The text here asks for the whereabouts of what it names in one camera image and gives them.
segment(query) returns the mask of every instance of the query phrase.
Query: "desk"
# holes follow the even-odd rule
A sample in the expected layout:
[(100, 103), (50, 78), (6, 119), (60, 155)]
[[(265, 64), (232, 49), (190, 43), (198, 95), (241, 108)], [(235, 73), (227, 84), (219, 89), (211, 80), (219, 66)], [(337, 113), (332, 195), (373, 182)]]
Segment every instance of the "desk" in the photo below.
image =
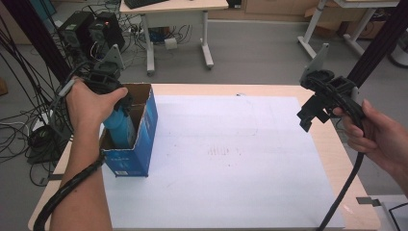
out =
[(226, 8), (228, 8), (228, 3), (225, 0), (169, 0), (132, 10), (123, 1), (120, 5), (122, 13), (140, 14), (141, 16), (147, 46), (147, 74), (149, 76), (154, 73), (155, 66), (154, 48), (147, 33), (148, 28), (202, 24), (201, 47), (207, 67), (212, 68), (214, 62), (207, 43), (208, 11)]
[[(312, 92), (300, 86), (259, 86), (259, 85), (153, 85), (156, 95), (236, 95), (243, 93), (248, 96), (294, 96), (303, 105)], [(310, 133), (315, 142), (316, 149), (321, 158), (324, 170), (330, 181), (335, 195), (341, 190), (352, 165), (339, 140), (333, 125), (328, 122), (322, 124), (314, 121)], [(58, 163), (55, 174), (64, 173), (69, 155), (70, 144)], [(29, 221), (30, 229), (38, 216), (39, 211), (48, 199), (60, 186), (60, 181), (51, 181), (45, 188), (37, 208)], [(380, 227), (379, 219), (371, 205), (360, 205), (356, 197), (367, 196), (359, 178), (357, 177), (349, 188), (345, 198), (340, 205), (345, 230), (377, 230)]]
[[(372, 15), (375, 13), (376, 8), (385, 8), (385, 7), (395, 7), (398, 4), (398, 0), (334, 0), (342, 8), (368, 8), (363, 18), (359, 22), (356, 30), (352, 35), (345, 34), (344, 39), (348, 45), (350, 45), (360, 56), (363, 55), (364, 49), (357, 43), (357, 38), (363, 32), (364, 27), (370, 21)], [(316, 8), (315, 14), (313, 14), (312, 19), (310, 20), (309, 27), (304, 35), (304, 37), (297, 37), (300, 44), (305, 48), (312, 59), (316, 56), (316, 52), (309, 44), (309, 40), (313, 34), (313, 31), (316, 28), (316, 25), (319, 22), (321, 13), (324, 10), (327, 0), (319, 1), (319, 4)]]

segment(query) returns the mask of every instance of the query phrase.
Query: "blue bottle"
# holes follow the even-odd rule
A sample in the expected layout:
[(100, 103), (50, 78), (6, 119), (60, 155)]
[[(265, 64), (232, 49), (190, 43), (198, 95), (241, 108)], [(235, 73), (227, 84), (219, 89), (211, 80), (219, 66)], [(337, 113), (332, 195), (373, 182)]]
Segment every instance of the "blue bottle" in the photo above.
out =
[(132, 119), (120, 107), (103, 122), (109, 130), (115, 149), (131, 149), (135, 145), (136, 131)]

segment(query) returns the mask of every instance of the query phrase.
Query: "blue box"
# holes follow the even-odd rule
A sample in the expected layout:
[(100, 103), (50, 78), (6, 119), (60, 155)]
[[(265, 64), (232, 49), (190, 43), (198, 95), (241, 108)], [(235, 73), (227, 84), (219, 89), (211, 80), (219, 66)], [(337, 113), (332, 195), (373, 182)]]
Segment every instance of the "blue box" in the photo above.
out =
[(131, 112), (136, 142), (132, 149), (115, 149), (109, 131), (101, 137), (106, 164), (115, 176), (148, 176), (150, 157), (158, 120), (156, 102), (150, 84), (124, 84), (133, 96)]

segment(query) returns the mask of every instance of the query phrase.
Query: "electronic equipment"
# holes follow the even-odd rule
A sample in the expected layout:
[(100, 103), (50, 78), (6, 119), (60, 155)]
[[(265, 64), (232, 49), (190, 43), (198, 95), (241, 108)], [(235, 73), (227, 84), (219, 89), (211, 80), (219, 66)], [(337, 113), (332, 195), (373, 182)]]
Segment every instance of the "electronic equipment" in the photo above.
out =
[(106, 47), (106, 50), (111, 49), (115, 44), (117, 44), (120, 50), (125, 44), (122, 30), (114, 13), (98, 14), (89, 26), (89, 32), (92, 40)]
[(168, 0), (124, 0), (126, 6), (128, 6), (128, 8), (130, 9), (144, 7), (144, 6), (161, 3), (165, 1), (168, 1)]
[(76, 12), (66, 20), (59, 31), (72, 47), (85, 48), (92, 44), (88, 27), (93, 21), (91, 12)]

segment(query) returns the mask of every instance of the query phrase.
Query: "human arm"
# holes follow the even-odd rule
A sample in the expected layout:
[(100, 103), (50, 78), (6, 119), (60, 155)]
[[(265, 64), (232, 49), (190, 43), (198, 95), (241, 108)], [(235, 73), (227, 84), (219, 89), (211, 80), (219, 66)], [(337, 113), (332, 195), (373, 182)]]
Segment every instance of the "human arm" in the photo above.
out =
[[(75, 81), (66, 97), (74, 137), (62, 185), (96, 161), (100, 124), (126, 93), (127, 89), (122, 88), (98, 95), (82, 81)], [(100, 168), (57, 206), (51, 218), (51, 230), (112, 230)]]
[(350, 116), (336, 108), (333, 113), (343, 116), (348, 145), (364, 152), (377, 165), (387, 171), (408, 197), (408, 132), (398, 122), (378, 112), (368, 100), (362, 104), (365, 134), (353, 124)]

